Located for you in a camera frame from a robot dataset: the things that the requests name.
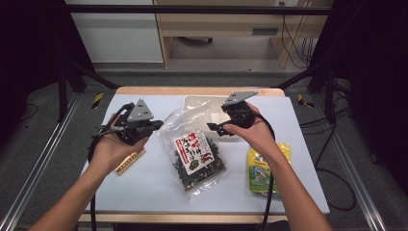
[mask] snack bag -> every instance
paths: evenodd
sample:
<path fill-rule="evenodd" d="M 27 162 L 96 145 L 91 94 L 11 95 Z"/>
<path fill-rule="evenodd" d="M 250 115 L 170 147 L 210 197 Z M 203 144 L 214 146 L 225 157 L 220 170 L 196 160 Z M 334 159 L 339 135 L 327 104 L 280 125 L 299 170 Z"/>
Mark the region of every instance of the snack bag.
<path fill-rule="evenodd" d="M 288 143 L 278 143 L 279 148 L 291 163 L 291 146 Z M 248 176 L 249 190 L 256 194 L 268 195 L 270 168 L 264 158 L 251 148 L 248 151 Z M 273 192 L 279 193 L 279 189 L 273 182 Z"/>
<path fill-rule="evenodd" d="M 215 186 L 226 170 L 218 153 L 217 133 L 209 130 L 211 108 L 178 109 L 170 114 L 158 132 L 165 153 L 174 166 L 175 180 L 184 192 L 198 195 Z"/>

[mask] gray carpet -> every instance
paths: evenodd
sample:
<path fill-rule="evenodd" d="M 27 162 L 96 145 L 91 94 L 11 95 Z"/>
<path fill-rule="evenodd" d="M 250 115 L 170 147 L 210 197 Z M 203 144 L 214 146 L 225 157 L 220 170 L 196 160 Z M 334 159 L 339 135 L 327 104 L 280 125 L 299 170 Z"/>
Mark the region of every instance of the gray carpet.
<path fill-rule="evenodd" d="M 202 41 L 175 39 L 168 69 L 159 69 L 154 64 L 94 64 L 100 74 L 124 86 L 200 86 L 200 87 L 271 87 L 293 77 L 301 69 L 292 64 L 279 68 L 268 38 L 215 38 L 210 45 Z M 58 147 L 48 163 L 36 190 L 21 219 L 19 227 L 35 222 L 48 210 L 78 178 L 86 157 L 93 128 L 100 125 L 102 117 L 114 95 L 100 84 L 85 79 L 88 85 L 82 95 Z M 308 79 L 300 81 L 286 90 L 291 98 L 299 123 L 321 118 L 317 108 L 297 104 L 297 94 L 305 93 Z M 91 109 L 98 92 L 104 97 L 98 109 Z M 305 101 L 311 102 L 307 94 Z M 14 130 L 8 145 L 0 153 L 0 216 L 7 213 L 27 176 L 36 163 L 42 148 L 52 134 L 58 119 L 58 89 L 56 85 L 33 92 L 28 100 L 38 106 L 38 111 L 21 121 Z M 347 106 L 346 101 L 337 102 L 337 110 Z M 28 106 L 26 115 L 35 111 Z M 303 129 L 303 133 L 324 130 L 324 125 Z M 408 230 L 408 199 L 395 183 L 386 167 L 374 165 L 370 151 L 361 136 L 358 126 L 348 116 L 338 119 L 336 131 L 344 147 L 357 166 L 388 230 Z M 305 135 L 312 159 L 315 161 L 329 132 Z M 329 143 L 319 167 L 330 169 L 342 177 L 344 171 L 332 143 Z M 328 200 L 339 207 L 347 207 L 352 197 L 346 185 L 327 174 L 319 172 L 319 179 Z M 327 218 L 336 230 L 370 230 L 365 216 L 357 204 L 351 211 L 331 208 Z M 101 225 L 110 228 L 109 224 Z"/>
<path fill-rule="evenodd" d="M 291 73 L 103 73 L 107 79 L 125 86 L 252 86 L 265 87 L 281 83 L 282 80 L 293 76 Z M 83 94 L 80 104 L 71 119 L 64 136 L 50 160 L 46 171 L 22 214 L 19 225 L 24 226 L 37 220 L 61 195 L 71 186 L 79 176 L 86 161 L 88 146 L 93 128 L 102 121 L 103 114 L 114 95 L 113 90 L 87 79 L 89 87 Z M 105 95 L 98 109 L 91 109 L 93 99 L 98 92 Z M 301 86 L 289 89 L 287 95 L 293 101 L 293 107 L 299 123 L 320 118 L 316 108 L 309 108 L 297 104 L 297 92 L 303 92 Z M 25 178 L 33 167 L 41 149 L 50 136 L 58 117 L 57 88 L 55 85 L 34 92 L 30 96 L 30 103 L 38 105 L 38 112 L 23 121 L 13 133 L 10 144 L 3 150 L 0 162 L 2 174 L 1 215 L 7 212 L 13 199 L 22 187 Z M 338 109 L 347 106 L 344 100 L 338 101 Z M 324 130 L 324 126 L 304 129 L 304 133 L 315 133 Z M 352 118 L 344 116 L 338 119 L 337 132 L 340 134 L 344 146 L 352 155 L 354 164 L 364 179 L 375 205 L 384 219 L 388 230 L 408 230 L 408 201 L 403 192 L 397 187 L 390 172 L 382 166 L 370 161 L 370 152 Z M 305 135 L 312 159 L 316 160 L 326 141 L 328 131 L 315 135 Z M 339 164 L 334 149 L 329 145 L 321 158 L 319 167 L 330 169 L 342 177 L 344 171 Z M 340 207 L 351 204 L 351 194 L 345 184 L 325 172 L 319 172 L 319 179 L 331 203 Z M 370 230 L 362 210 L 357 205 L 351 211 L 343 212 L 331 208 L 327 216 L 336 230 Z"/>

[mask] floor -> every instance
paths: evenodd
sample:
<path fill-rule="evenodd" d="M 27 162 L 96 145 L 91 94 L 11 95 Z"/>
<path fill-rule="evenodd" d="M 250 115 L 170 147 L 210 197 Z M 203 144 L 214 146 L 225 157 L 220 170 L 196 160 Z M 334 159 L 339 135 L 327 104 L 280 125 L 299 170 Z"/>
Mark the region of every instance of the floor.
<path fill-rule="evenodd" d="M 215 38 L 208 44 L 200 40 L 176 39 L 173 43 L 170 66 L 163 68 L 155 64 L 108 65 L 96 64 L 98 72 L 105 78 L 125 86 L 245 86 L 270 87 L 293 77 L 304 68 L 290 64 L 280 68 L 267 38 Z M 301 60 L 293 55 L 296 65 Z M 304 79 L 285 93 L 293 102 L 293 108 L 299 124 L 322 118 L 320 111 L 323 92 L 310 95 L 305 86 L 310 79 Z M 115 93 L 106 90 L 98 83 L 86 78 L 89 85 L 81 96 L 78 108 L 72 115 L 64 135 L 58 145 L 37 186 L 28 195 L 28 200 L 21 206 L 17 230 L 26 227 L 39 218 L 70 187 L 79 176 L 86 160 L 87 143 L 92 128 L 100 124 L 104 110 Z M 104 99 L 97 110 L 91 110 L 95 95 L 103 91 Z M 303 96 L 303 104 L 298 96 Z M 335 230 L 408 230 L 408 199 L 399 189 L 386 167 L 374 165 L 370 159 L 364 137 L 358 125 L 346 108 L 344 96 L 336 92 L 336 111 L 338 113 L 336 133 L 320 159 L 319 167 L 330 169 L 346 182 L 349 174 L 344 170 L 342 151 L 350 157 L 358 172 L 369 201 L 360 199 L 349 211 L 343 211 L 352 204 L 352 194 L 345 182 L 326 171 L 318 172 L 327 200 L 332 204 L 327 218 Z M 0 156 L 0 216 L 3 218 L 30 177 L 31 169 L 43 152 L 49 137 L 58 124 L 57 86 L 51 85 L 33 92 L 28 100 L 36 106 L 28 106 L 19 127 L 13 132 L 11 141 L 2 150 Z M 315 161 L 330 133 L 327 123 L 303 125 L 305 141 L 312 159 Z M 367 212 L 374 208 L 379 215 L 378 222 L 369 222 L 372 218 Z M 110 224 L 100 224 L 103 230 L 112 230 Z M 87 223 L 80 224 L 80 230 L 89 230 Z"/>

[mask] product label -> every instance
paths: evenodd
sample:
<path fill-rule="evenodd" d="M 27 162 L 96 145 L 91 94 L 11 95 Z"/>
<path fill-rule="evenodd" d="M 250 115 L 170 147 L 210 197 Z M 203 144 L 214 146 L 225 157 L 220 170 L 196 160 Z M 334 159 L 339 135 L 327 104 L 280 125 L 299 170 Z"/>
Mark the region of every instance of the product label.
<path fill-rule="evenodd" d="M 188 175 L 214 161 L 213 152 L 201 130 L 179 137 L 174 143 Z"/>

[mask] clear plastic bag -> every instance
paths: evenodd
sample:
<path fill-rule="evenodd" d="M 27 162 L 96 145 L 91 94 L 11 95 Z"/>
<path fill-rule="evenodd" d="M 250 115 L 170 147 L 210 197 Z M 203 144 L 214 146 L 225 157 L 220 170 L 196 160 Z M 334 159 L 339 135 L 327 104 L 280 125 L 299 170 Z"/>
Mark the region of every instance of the clear plastic bag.
<path fill-rule="evenodd" d="M 209 104 L 171 113 L 158 136 L 174 166 L 176 181 L 190 195 L 198 195 L 216 185 L 225 164 L 218 152 L 217 134 L 210 131 Z"/>

